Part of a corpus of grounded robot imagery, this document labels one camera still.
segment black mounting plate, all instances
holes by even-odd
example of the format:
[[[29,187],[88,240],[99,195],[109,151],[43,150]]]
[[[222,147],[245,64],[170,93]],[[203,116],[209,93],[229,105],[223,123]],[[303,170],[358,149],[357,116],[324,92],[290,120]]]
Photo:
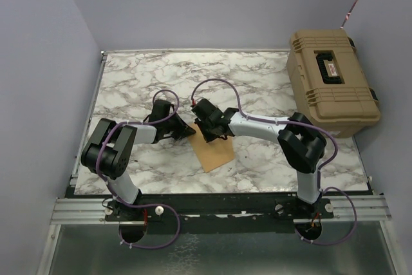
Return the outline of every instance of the black mounting plate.
[[[295,194],[256,193],[252,198],[250,194],[197,194],[193,198],[188,196],[190,194],[143,195],[138,204],[170,205],[180,215],[182,233],[293,233],[293,219],[312,219],[318,211],[323,219],[333,218],[333,213],[325,210],[325,205],[330,203],[327,198],[320,199],[314,213],[309,213],[302,209]],[[275,206],[279,204],[283,206],[281,214],[275,211]],[[109,202],[108,205],[118,211],[107,215],[107,222],[121,224],[143,220],[141,209],[125,208],[116,201]],[[158,216],[154,207],[150,207],[147,212],[151,233],[175,232],[176,218],[170,211],[165,210],[163,215]]]

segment bolt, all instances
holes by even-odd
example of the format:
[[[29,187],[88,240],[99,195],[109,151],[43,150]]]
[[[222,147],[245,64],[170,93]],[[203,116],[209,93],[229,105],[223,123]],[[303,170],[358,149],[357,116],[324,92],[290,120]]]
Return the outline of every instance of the bolt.
[[[156,209],[154,209],[154,212],[156,213],[156,215],[160,216],[161,214],[163,214],[164,212],[164,208],[161,206],[156,206]]]
[[[276,211],[278,214],[282,214],[282,213],[283,213],[283,205],[277,204],[277,205],[275,206],[275,211]]]
[[[324,209],[325,209],[326,212],[332,213],[333,212],[333,205],[331,203],[328,203],[324,206]]]
[[[113,210],[112,209],[108,209],[107,207],[104,209],[104,214],[105,215],[112,215],[113,214]]]

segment screw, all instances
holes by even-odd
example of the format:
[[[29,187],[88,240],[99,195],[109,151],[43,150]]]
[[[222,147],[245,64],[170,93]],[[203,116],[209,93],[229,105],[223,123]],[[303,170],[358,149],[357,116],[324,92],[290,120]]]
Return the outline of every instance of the screw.
[[[283,213],[283,205],[277,204],[277,205],[275,206],[275,211],[276,211],[278,214],[282,214],[282,213]]]

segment tan plastic case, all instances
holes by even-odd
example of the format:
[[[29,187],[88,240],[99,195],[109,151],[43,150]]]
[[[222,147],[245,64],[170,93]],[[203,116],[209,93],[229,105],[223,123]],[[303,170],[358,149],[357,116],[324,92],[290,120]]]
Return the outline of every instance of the tan plastic case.
[[[342,29],[299,30],[290,38],[286,67],[297,109],[337,138],[351,137],[380,118],[355,52]]]

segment metal floor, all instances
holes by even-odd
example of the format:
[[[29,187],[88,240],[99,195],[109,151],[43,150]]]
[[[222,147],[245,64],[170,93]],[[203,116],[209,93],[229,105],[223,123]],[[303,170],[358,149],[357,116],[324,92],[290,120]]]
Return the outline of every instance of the metal floor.
[[[324,223],[321,239],[336,240],[351,225]],[[159,244],[168,238],[151,236],[144,243]],[[359,222],[350,240],[331,247],[272,232],[182,234],[175,244],[157,251],[119,243],[115,225],[65,225],[50,274],[396,274],[379,222]]]

